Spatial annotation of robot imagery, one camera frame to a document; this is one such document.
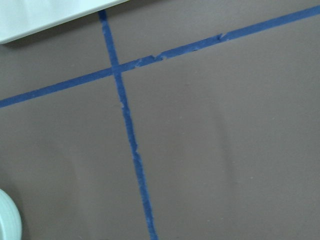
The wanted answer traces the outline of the green ceramic bowl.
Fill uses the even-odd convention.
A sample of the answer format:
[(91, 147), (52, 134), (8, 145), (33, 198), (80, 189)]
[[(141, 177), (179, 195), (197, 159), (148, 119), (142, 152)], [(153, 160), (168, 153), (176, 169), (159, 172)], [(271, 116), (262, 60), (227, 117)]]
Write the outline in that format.
[(0, 190), (0, 239), (21, 240), (22, 219), (17, 206), (10, 196)]

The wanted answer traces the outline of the cream bear tray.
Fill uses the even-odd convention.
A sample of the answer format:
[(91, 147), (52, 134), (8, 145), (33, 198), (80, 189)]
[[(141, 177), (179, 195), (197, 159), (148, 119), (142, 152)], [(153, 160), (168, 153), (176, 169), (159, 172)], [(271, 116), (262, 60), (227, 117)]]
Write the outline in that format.
[(2, 0), (0, 43), (9, 43), (123, 2), (123, 0)]

